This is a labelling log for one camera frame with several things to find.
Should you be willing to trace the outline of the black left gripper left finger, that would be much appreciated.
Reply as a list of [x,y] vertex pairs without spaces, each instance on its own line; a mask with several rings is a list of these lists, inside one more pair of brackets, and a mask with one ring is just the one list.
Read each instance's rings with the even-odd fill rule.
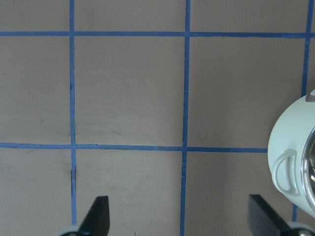
[[107,236],[109,233],[109,201],[98,196],[77,230],[79,236]]

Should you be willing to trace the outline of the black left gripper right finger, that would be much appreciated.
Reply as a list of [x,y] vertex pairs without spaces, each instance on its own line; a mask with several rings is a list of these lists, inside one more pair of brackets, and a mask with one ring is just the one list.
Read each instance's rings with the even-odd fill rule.
[[248,198],[248,227],[253,236],[287,236],[291,227],[258,194]]

